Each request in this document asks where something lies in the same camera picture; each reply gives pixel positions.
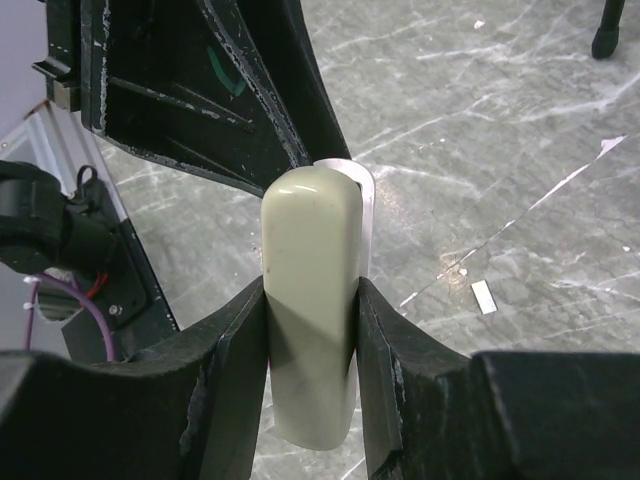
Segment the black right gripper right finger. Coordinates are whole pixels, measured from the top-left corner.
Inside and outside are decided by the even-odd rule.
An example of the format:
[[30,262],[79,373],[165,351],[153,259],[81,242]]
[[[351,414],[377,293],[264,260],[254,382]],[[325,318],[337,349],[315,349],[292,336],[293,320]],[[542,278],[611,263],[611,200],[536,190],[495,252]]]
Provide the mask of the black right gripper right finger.
[[463,356],[358,288],[357,363],[372,479],[635,479],[639,358]]

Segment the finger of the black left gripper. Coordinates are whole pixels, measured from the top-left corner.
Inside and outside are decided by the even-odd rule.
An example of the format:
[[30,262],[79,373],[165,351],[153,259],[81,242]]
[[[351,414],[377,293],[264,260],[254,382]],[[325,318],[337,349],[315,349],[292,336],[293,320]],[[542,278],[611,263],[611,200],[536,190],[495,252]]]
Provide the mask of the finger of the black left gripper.
[[299,0],[247,0],[242,18],[310,159],[351,154],[325,89]]

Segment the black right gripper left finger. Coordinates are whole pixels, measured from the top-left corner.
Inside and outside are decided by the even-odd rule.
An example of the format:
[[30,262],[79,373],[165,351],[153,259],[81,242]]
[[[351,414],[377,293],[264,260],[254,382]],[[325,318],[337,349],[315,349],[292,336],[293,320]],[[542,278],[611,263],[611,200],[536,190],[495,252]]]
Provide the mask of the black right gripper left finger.
[[1,356],[5,479],[247,479],[267,370],[263,282],[126,362]]

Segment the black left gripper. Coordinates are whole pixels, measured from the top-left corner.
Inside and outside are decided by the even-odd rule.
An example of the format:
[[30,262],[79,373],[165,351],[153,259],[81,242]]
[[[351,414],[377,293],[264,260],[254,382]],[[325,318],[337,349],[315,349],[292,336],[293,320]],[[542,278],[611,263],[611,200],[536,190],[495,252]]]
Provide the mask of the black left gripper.
[[256,196],[309,163],[237,2],[43,4],[48,53],[33,68],[49,101],[81,102],[92,133]]

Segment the strip of staples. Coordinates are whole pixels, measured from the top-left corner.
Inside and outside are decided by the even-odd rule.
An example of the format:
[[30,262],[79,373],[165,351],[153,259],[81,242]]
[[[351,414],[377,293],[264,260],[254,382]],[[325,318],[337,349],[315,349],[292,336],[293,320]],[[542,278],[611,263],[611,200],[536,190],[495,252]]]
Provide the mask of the strip of staples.
[[498,311],[498,307],[489,285],[485,280],[473,283],[471,285],[471,290],[483,315],[492,314]]

